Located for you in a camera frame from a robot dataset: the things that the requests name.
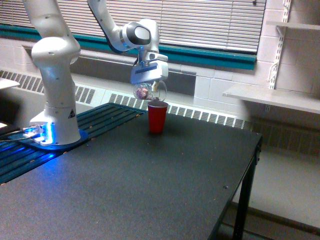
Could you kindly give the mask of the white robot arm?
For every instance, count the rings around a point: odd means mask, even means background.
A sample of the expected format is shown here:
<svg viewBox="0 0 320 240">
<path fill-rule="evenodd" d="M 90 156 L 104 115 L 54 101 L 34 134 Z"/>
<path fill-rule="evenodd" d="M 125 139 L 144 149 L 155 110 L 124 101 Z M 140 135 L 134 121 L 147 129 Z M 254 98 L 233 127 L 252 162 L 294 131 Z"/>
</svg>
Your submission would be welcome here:
<svg viewBox="0 0 320 240">
<path fill-rule="evenodd" d="M 41 39 L 31 50 L 44 86 L 44 109 L 30 120 L 37 132 L 33 140 L 41 146 L 64 146 L 76 143 L 81 134 L 76 117 L 75 83 L 70 66 L 81 52 L 79 42 L 66 24 L 57 1 L 26 0 L 28 18 Z M 90 0 L 88 6 L 116 53 L 138 51 L 130 82 L 152 82 L 156 87 L 169 74 L 168 57 L 159 51 L 160 31 L 152 19 L 132 21 L 117 26 L 104 0 Z"/>
</svg>

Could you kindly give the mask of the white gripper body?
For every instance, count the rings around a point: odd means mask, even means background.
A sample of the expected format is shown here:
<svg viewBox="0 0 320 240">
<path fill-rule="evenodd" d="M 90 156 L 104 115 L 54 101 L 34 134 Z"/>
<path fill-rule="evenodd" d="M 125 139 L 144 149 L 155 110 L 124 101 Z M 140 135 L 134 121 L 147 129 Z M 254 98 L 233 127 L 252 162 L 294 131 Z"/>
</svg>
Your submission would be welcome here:
<svg viewBox="0 0 320 240">
<path fill-rule="evenodd" d="M 132 85 L 163 81 L 168 78 L 168 63 L 161 60 L 152 61 L 148 66 L 135 65 L 130 73 L 130 83 Z"/>
</svg>

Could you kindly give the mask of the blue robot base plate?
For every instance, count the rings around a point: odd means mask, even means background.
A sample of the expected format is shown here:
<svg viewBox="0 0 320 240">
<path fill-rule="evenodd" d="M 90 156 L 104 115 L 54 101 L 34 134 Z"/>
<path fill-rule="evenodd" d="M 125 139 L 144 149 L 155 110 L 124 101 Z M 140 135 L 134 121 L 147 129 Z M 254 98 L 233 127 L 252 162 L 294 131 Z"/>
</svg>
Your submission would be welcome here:
<svg viewBox="0 0 320 240">
<path fill-rule="evenodd" d="M 80 139 L 76 142 L 69 144 L 53 144 L 47 143 L 43 138 L 42 134 L 37 131 L 30 132 L 19 132 L 8 136 L 9 140 L 15 140 L 26 147 L 31 147 L 36 150 L 53 151 L 53 152 L 65 152 L 72 150 L 82 144 L 84 144 L 88 139 L 89 135 L 84 130 L 79 130 Z"/>
</svg>

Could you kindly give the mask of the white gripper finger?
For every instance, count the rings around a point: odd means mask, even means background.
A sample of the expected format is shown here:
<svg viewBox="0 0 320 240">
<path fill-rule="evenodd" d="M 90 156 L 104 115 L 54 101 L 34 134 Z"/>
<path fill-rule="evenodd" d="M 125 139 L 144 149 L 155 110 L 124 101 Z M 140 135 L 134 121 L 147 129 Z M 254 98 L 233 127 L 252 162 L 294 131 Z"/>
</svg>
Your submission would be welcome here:
<svg viewBox="0 0 320 240">
<path fill-rule="evenodd" d="M 159 81 L 154 81 L 153 84 L 152 84 L 152 91 L 153 92 L 157 92 L 159 85 L 160 85 Z"/>
</svg>

